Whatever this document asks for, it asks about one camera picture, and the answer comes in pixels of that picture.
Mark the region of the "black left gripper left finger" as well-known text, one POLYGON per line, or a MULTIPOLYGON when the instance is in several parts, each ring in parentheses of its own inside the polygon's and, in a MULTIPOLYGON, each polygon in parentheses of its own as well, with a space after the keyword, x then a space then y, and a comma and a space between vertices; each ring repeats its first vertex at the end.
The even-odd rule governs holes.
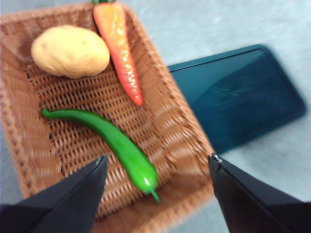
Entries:
POLYGON ((101 155, 60 182, 16 204, 0 206, 2 233, 90 232, 107 174, 101 155))

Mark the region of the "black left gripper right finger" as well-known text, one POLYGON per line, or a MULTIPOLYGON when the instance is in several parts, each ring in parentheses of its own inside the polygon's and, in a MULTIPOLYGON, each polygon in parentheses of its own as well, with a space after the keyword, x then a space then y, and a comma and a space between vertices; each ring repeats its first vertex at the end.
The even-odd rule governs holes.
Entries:
POLYGON ((213 153, 215 197, 231 233, 309 233, 311 204, 302 202, 213 153))

